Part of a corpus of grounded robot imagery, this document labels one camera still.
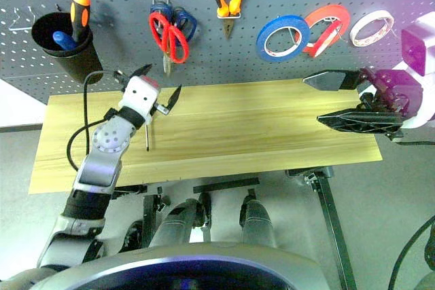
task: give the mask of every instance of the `gray floor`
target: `gray floor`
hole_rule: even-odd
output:
[[[433,129],[422,128],[408,137],[430,139],[432,135]],[[54,220],[65,205],[64,193],[27,195],[38,140],[38,131],[0,134],[0,279],[35,266]],[[378,142],[384,161],[334,167],[336,176],[330,182],[358,289],[387,288],[404,243],[435,211],[435,147],[401,147],[383,137]],[[256,192],[274,223],[279,248],[318,261],[331,289],[339,289],[316,194],[301,180],[287,179],[283,171],[258,176],[260,186]],[[176,204],[194,196],[194,185],[235,179],[238,177],[227,176],[162,186]],[[240,240],[239,209],[246,188],[211,195],[212,240]],[[119,250],[127,227],[140,218],[141,205],[139,195],[111,202],[101,235],[109,254]],[[427,236],[424,234],[406,257],[397,289],[412,289],[430,271],[423,260]]]

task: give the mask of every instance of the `gray pegboard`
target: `gray pegboard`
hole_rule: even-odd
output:
[[[222,22],[216,18],[215,0],[171,0],[185,7],[198,20],[198,30],[190,43],[190,57],[176,65],[173,77],[162,71],[162,53],[152,39],[147,25],[151,0],[92,0],[90,26],[94,44],[105,69],[130,73],[146,63],[153,63],[151,76],[163,86],[222,84],[302,77],[326,68],[354,69],[364,65],[390,68],[400,61],[400,30],[420,15],[434,10],[434,0],[243,0],[242,17],[235,22],[231,39],[226,41]],[[51,62],[31,38],[29,31],[9,31],[14,7],[30,20],[27,6],[38,17],[55,12],[55,4],[69,11],[70,0],[0,0],[0,78],[27,94],[47,102],[50,94],[81,92],[81,86]],[[351,13],[351,26],[363,15],[388,10],[396,19],[393,33],[378,43],[355,48],[349,44],[349,31],[318,58],[300,54],[283,63],[265,62],[256,55],[260,29],[278,15],[305,17],[329,3],[344,5]],[[283,47],[289,35],[274,37],[274,45]],[[117,90],[109,78],[92,87],[94,91]]]

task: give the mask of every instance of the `tape roll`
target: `tape roll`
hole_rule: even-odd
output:
[[[371,22],[374,22],[375,20],[384,20],[385,24],[382,26],[382,28],[377,31],[375,34],[371,35],[370,37],[366,37],[364,39],[357,39],[358,33],[366,26],[369,25]],[[371,12],[367,15],[365,15],[363,18],[358,20],[355,25],[352,27],[351,32],[349,34],[349,37],[355,47],[366,47],[370,44],[373,44],[375,42],[378,42],[380,39],[382,39],[388,32],[391,31],[392,27],[394,25],[394,17],[387,12],[386,10],[377,10],[375,12]]]
[[[293,29],[298,35],[302,35],[294,46],[282,52],[274,52],[267,48],[267,41],[272,34],[280,30]],[[283,62],[287,61],[302,52],[302,50],[307,46],[310,37],[310,29],[308,24],[302,17],[295,15],[286,15],[278,17],[271,20],[269,23],[263,26],[261,31],[258,33],[256,50],[258,56],[265,60],[271,62]]]
[[[340,20],[341,24],[339,27],[337,27],[337,30],[331,30],[329,28],[326,29],[315,43],[309,42],[307,44],[304,52],[308,52],[308,54],[312,57],[319,56],[328,46],[331,46],[340,39],[340,35],[343,35],[350,25],[351,16],[347,9],[342,5],[327,5],[318,8],[305,18],[305,21],[310,28],[312,28],[314,25],[316,25],[318,22],[321,22],[322,20],[329,20],[331,23],[335,22],[336,20]],[[334,37],[330,40],[329,36],[331,35],[331,33],[334,34]],[[321,40],[323,40],[323,42],[327,41],[328,44],[324,45]]]

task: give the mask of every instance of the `wooden board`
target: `wooden board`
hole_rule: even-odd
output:
[[[173,91],[162,90],[159,102]],[[89,121],[117,108],[121,97],[89,94]],[[320,92],[300,79],[185,87],[169,116],[154,116],[149,152],[144,128],[133,137],[118,185],[382,160],[372,135],[337,132],[316,120],[358,103],[355,91]],[[50,97],[31,194],[71,189],[75,171],[65,149],[83,125],[82,105],[81,94]],[[72,150],[77,165],[85,152],[82,134]]]

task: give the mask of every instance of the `black pen holder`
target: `black pen holder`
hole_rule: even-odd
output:
[[[53,40],[53,33],[62,31],[72,35],[73,27],[69,13],[51,13],[39,18],[32,27],[32,38],[42,49],[58,62],[62,68],[77,82],[83,84],[87,75],[93,71],[103,70],[98,54],[92,43],[92,31],[73,50],[63,50]],[[92,76],[88,83],[96,83],[103,74]]]

